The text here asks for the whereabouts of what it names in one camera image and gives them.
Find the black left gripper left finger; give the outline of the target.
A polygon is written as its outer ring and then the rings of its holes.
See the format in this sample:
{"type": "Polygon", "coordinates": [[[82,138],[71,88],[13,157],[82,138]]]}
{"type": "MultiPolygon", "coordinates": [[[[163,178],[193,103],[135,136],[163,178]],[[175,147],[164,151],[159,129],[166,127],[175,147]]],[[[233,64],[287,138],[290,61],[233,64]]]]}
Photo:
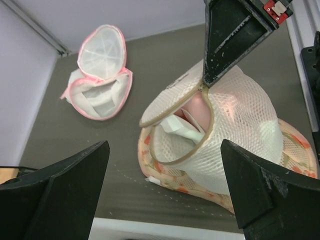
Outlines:
{"type": "Polygon", "coordinates": [[[110,156],[107,141],[0,185],[2,240],[87,240],[110,156]]]}

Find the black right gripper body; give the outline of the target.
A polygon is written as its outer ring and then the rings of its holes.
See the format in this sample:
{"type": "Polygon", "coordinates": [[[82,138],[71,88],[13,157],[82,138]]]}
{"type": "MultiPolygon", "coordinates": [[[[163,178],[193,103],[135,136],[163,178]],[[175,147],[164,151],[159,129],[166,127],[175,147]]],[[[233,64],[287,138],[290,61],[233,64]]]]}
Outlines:
{"type": "Polygon", "coordinates": [[[291,0],[240,0],[248,11],[249,21],[259,25],[281,25],[293,15],[291,0]]]}

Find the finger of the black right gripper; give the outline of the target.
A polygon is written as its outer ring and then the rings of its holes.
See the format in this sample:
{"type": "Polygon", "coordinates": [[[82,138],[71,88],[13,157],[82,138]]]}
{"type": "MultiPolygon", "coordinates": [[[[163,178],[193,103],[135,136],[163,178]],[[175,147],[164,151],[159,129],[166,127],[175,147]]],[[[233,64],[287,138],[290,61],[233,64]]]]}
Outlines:
{"type": "Polygon", "coordinates": [[[279,28],[260,0],[206,0],[203,83],[211,88],[279,28]]]}

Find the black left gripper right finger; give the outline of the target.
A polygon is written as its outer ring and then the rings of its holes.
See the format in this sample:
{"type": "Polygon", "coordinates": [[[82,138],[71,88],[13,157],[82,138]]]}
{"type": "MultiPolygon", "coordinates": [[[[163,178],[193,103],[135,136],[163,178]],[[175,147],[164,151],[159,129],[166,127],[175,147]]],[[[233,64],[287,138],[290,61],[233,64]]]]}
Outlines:
{"type": "Polygon", "coordinates": [[[247,240],[318,240],[320,181],[224,139],[221,156],[239,229],[247,240]]]}

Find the white mesh laundry bag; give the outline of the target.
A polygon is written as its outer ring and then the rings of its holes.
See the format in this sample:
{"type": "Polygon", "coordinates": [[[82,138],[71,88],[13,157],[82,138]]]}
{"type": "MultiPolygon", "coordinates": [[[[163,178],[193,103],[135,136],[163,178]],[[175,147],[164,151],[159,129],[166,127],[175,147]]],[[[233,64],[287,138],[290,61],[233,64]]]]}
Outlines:
{"type": "Polygon", "coordinates": [[[160,164],[186,174],[201,187],[227,195],[221,144],[230,140],[247,151],[279,164],[283,134],[267,93],[238,66],[216,84],[203,83],[202,61],[168,85],[146,108],[139,125],[151,130],[150,153],[160,164]],[[208,128],[200,137],[170,133],[174,113],[200,94],[209,110],[208,128]]]}

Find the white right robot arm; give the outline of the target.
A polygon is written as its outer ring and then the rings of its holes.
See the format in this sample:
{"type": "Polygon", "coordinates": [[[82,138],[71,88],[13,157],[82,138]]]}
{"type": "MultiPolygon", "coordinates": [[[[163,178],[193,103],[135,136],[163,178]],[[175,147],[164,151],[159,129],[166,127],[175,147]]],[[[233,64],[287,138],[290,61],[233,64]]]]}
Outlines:
{"type": "Polygon", "coordinates": [[[320,130],[320,2],[206,0],[203,83],[212,87],[286,23],[314,133],[320,130]]]}

